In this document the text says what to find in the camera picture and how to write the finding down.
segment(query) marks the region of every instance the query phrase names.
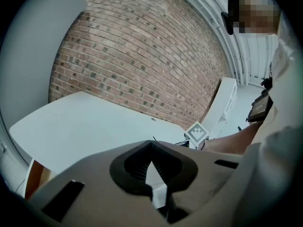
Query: white shirt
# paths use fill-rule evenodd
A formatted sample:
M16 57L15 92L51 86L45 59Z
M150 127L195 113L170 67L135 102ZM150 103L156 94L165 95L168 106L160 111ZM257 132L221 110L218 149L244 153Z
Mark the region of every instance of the white shirt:
M285 127L303 125L303 54L283 13L277 35L279 46L272 60L273 87L269 91L273 105L252 144Z

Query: table top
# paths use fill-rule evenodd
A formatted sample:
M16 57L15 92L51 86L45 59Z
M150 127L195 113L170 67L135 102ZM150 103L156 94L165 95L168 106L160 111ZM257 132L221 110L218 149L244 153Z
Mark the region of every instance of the table top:
M172 144L184 140L179 125L154 120L78 92L34 111L9 132L26 153L59 174L86 156L122 145L153 137Z

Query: black cap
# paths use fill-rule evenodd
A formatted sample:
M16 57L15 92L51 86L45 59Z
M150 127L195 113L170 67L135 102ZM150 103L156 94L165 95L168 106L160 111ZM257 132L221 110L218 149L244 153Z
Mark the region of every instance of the black cap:
M239 21L239 0L228 0L228 14L221 13L224 27L229 35L233 34L233 23Z

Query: gray wall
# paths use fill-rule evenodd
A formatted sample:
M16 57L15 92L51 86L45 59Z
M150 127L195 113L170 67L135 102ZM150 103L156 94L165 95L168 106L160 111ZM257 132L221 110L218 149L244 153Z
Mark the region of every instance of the gray wall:
M7 130L48 103L56 53L85 6L85 0L26 0L16 14L0 52L0 110Z

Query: cable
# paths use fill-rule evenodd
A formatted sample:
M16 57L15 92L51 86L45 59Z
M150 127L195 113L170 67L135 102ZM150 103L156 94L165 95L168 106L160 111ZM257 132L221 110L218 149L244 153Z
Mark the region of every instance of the cable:
M15 193L18 192L19 187L21 187L21 185L22 185L22 183L24 183L24 181L25 181L25 178L24 178L23 181L20 183L20 185L19 185L18 188L16 189Z

